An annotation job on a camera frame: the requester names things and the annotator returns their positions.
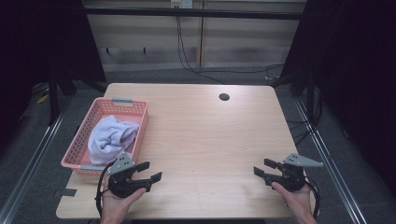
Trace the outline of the person's right hand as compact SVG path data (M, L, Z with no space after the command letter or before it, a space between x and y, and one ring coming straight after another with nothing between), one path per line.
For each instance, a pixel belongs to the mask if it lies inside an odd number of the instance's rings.
M307 185L300 190L290 192L279 183L273 182L272 188L282 196L295 221L314 219L311 213L310 188Z

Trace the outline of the black tape strip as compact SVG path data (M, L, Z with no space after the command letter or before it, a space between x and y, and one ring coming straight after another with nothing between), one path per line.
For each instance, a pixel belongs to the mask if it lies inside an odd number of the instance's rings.
M74 197L76 195L75 189L56 189L53 193L53 197L62 198L63 196L66 197Z

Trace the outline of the pink plastic basket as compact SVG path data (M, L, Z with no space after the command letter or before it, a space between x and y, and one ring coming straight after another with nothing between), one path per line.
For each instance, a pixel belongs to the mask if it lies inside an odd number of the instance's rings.
M66 150L61 160L63 167L70 168L80 175L99 175L103 172L107 162L97 165L91 163L88 142L92 129L101 119L108 116L114 116L120 121L134 121L139 124L135 140L126 149L130 153L130 158L137 161L149 120L148 103L126 98L98 97L93 101Z

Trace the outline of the person's left hand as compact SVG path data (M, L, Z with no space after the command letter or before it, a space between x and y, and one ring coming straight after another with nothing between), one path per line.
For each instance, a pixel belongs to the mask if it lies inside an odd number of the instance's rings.
M133 203L138 201L146 190L144 188L138 189L127 198L119 198L115 196L110 190L102 194L102 218L111 219L125 219L128 211Z

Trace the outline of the white wall socket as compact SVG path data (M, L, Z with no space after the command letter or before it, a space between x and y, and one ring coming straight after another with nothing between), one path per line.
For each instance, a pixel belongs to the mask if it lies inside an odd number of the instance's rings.
M184 8L184 9L192 9L193 1L192 0L170 0L171 8Z

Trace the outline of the black metal stand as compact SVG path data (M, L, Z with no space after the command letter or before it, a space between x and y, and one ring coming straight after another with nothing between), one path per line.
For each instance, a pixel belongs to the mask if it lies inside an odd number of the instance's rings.
M314 91L315 91L315 80L314 74L309 73L308 84L307 84L307 97L306 97L306 110L308 120L312 122L314 120Z
M49 126L51 126L59 116L58 86L56 81L56 75L53 69L49 71L49 105Z

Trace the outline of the lavender towel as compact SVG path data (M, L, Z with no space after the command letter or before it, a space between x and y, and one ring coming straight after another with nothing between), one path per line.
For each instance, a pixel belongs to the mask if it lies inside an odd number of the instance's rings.
M88 140L91 163L108 164L123 153L131 156L139 128L138 122L123 121L113 115L100 119Z

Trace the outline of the dark curtain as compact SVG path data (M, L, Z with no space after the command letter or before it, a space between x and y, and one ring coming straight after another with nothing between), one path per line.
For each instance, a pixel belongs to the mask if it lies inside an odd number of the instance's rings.
M32 88L106 76L83 0L0 0L0 153L7 150Z
M321 90L396 197L396 0L306 0L281 77Z

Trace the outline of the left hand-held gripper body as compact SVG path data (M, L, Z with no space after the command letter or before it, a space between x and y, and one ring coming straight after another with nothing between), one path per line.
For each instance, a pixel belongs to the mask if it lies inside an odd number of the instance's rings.
M132 179L134 173L131 168L136 164L126 153L121 154L108 171L109 179L107 188L119 198L127 198L138 189L144 188L146 192L150 187L137 186Z

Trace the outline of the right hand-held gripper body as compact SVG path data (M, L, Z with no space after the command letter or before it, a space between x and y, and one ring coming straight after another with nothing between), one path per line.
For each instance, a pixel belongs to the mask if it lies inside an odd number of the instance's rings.
M305 185L305 167L323 167L324 164L314 161L297 153L291 153L282 162L283 171L281 172L279 183L287 191L294 192L300 190Z

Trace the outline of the black horizontal bar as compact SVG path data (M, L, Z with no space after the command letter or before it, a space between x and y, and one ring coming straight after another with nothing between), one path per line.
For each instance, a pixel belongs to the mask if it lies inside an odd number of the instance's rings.
M95 15L131 15L131 16L173 16L197 18L232 18L299 21L302 13L260 12L240 10L209 10L185 8L135 8L135 7L84 7L86 14Z

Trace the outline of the metal floor rail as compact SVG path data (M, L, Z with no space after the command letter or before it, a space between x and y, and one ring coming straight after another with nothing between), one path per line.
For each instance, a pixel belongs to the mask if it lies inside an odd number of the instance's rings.
M9 172L13 177L17 178L17 182L12 191L7 195L3 207L0 209L0 224L10 224L15 217L31 185L38 166L47 153L54 136L58 132L64 119L64 113L72 100L73 98L71 96L64 98L59 111L55 113L55 117L49 118L44 132L37 137L39 143L34 145L32 139L29 140L29 146L24 149L32 152L30 159L24 158L21 154L16 154L14 159L10 159L12 164L9 168Z
M351 193L349 187L345 179L342 177L337 165L335 164L332 155L327 148L327 145L324 143L319 130L309 121L308 112L304 105L304 102L297 98L294 100L296 107L302 117L305 126L309 134L311 135L311 139L316 146L319 156L322 158L324 166L326 167L332 182L334 183L335 188L350 216L354 224L368 224L366 218L361 211L360 206L358 205L355 197Z

